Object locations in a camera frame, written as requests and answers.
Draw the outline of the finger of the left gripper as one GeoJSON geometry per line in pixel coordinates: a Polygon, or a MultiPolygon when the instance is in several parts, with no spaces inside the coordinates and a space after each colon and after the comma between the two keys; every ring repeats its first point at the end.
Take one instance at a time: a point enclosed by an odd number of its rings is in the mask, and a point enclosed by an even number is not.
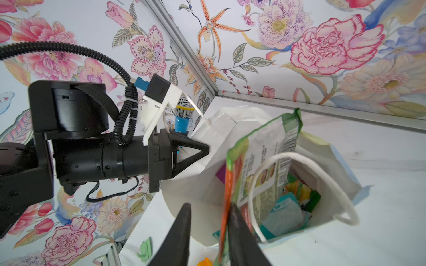
{"type": "Polygon", "coordinates": [[[210,152],[208,144],[191,139],[181,133],[170,133],[169,140],[172,149],[171,178],[206,157],[210,152]]]}

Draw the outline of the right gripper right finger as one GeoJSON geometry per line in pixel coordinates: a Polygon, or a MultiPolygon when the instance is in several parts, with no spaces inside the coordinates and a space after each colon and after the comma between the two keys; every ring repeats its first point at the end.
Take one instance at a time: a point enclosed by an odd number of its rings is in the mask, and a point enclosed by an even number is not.
{"type": "Polygon", "coordinates": [[[230,206],[227,227],[232,266],[271,266],[234,203],[230,206]]]}

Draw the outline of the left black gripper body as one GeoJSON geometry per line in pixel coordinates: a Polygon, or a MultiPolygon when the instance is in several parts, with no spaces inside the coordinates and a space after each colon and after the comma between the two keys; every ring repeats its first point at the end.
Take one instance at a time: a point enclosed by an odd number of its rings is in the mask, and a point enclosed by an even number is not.
{"type": "Polygon", "coordinates": [[[69,195],[88,182],[114,178],[126,182],[145,174],[155,191],[161,180],[173,177],[173,149],[165,129],[152,134],[147,145],[142,136],[127,145],[106,137],[54,140],[53,157],[57,179],[69,195]]]}

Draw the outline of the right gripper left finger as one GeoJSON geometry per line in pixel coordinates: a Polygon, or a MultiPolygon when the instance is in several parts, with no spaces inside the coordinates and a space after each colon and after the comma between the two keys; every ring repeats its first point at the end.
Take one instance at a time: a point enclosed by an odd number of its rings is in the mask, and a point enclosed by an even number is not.
{"type": "Polygon", "coordinates": [[[191,204],[185,203],[149,266],[187,266],[190,256],[190,233],[191,204]]]}

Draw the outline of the purple grape candy bag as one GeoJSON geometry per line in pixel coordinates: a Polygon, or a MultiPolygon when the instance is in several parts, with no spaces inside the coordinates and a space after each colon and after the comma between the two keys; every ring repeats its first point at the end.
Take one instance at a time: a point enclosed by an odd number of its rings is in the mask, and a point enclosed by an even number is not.
{"type": "Polygon", "coordinates": [[[223,184],[226,181],[226,164],[223,164],[222,167],[218,170],[218,172],[215,175],[219,181],[221,181],[223,184]]]}

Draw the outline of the teal Fox's candy bag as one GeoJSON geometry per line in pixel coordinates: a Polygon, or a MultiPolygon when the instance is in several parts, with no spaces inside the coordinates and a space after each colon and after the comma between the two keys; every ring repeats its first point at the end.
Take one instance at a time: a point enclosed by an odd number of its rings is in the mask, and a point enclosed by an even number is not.
{"type": "Polygon", "coordinates": [[[303,211],[295,195],[290,192],[277,200],[260,229],[264,237],[271,241],[304,229],[310,218],[311,213],[303,211]]]}

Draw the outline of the green Fox's candy bag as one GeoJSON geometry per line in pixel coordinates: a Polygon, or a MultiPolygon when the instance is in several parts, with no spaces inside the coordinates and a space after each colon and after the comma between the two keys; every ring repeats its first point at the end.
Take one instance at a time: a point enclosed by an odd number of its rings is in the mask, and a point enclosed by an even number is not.
{"type": "Polygon", "coordinates": [[[284,193],[292,193],[303,211],[312,213],[321,200],[321,195],[300,181],[292,173],[287,175],[284,193]]]}

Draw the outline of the painted landscape paper bag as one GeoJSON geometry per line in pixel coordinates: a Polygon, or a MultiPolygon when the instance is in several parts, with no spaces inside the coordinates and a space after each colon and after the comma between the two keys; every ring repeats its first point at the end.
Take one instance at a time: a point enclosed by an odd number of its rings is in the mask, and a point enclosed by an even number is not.
{"type": "MultiPolygon", "coordinates": [[[[183,204],[191,204],[191,236],[197,243],[205,247],[219,245],[225,183],[215,175],[226,164],[228,150],[238,139],[274,118],[260,108],[249,106],[220,109],[207,123],[200,124],[193,135],[194,140],[210,146],[209,154],[176,177],[161,183],[163,199],[172,215],[176,216],[183,204]]],[[[281,158],[291,159],[288,174],[292,173],[316,190],[321,200],[304,229],[271,241],[258,238],[263,249],[278,246],[299,233],[333,220],[350,226],[359,224],[355,205],[369,195],[369,189],[361,186],[334,146],[301,129],[295,150],[277,154],[269,162],[281,158]]]]}

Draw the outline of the green orange noodle packet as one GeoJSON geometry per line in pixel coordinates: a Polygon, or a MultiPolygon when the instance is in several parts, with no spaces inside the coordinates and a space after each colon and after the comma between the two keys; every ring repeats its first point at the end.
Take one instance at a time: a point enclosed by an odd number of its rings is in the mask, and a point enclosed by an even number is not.
{"type": "Polygon", "coordinates": [[[226,154],[225,198],[221,229],[218,232],[220,253],[227,251],[227,215],[235,204],[249,231],[260,240],[273,236],[260,226],[282,194],[291,159],[269,162],[273,156],[293,152],[303,123],[301,112],[284,113],[237,140],[226,154]]]}

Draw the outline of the yellow gummy candy bag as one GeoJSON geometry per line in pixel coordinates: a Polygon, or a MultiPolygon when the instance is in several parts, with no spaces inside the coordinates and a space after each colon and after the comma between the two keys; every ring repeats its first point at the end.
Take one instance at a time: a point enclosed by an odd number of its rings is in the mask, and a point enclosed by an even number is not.
{"type": "Polygon", "coordinates": [[[204,260],[200,261],[197,266],[213,266],[213,263],[210,259],[204,258],[204,260]]]}

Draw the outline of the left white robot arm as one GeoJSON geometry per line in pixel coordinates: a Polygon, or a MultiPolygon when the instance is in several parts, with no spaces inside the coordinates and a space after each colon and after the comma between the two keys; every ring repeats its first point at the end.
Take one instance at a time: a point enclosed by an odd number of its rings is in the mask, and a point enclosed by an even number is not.
{"type": "Polygon", "coordinates": [[[1,236],[31,205],[49,200],[58,180],[68,195],[89,182],[149,175],[151,192],[209,154],[207,144],[161,130],[120,145],[107,133],[118,109],[104,84],[39,80],[28,88],[33,137],[1,144],[1,236]]]}

